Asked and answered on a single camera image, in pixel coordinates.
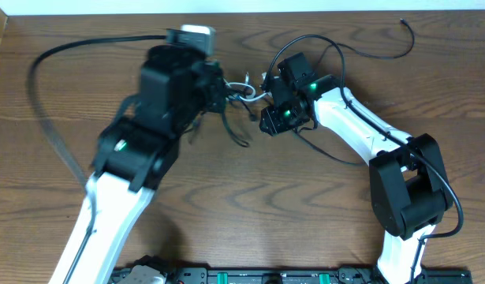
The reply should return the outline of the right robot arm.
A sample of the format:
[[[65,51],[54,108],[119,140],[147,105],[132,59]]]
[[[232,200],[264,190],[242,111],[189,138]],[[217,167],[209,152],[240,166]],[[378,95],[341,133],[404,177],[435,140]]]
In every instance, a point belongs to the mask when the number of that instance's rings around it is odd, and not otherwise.
[[[284,59],[278,70],[268,80],[274,102],[261,112],[261,131],[276,136],[313,121],[341,137],[369,167],[371,206],[385,230],[377,262],[382,280],[417,279],[425,237],[454,204],[437,141],[384,122],[340,79],[319,77],[302,53]]]

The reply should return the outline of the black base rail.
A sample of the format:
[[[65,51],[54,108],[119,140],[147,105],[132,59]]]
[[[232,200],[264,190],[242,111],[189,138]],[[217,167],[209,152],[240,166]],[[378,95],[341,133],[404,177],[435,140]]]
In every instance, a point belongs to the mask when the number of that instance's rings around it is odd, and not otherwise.
[[[374,267],[344,266],[326,270],[213,268],[207,265],[183,263],[172,266],[157,256],[144,256],[132,265],[116,268],[108,283],[164,284],[336,284],[385,283],[382,273]]]

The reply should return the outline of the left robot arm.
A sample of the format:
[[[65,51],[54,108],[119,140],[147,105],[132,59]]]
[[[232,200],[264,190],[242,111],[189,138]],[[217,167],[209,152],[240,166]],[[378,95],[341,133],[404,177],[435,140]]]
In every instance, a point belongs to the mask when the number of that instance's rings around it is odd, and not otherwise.
[[[50,279],[105,283],[136,220],[177,160],[180,139],[203,111],[221,113],[226,88],[211,51],[161,45],[148,51],[139,91],[98,138],[80,214]]]

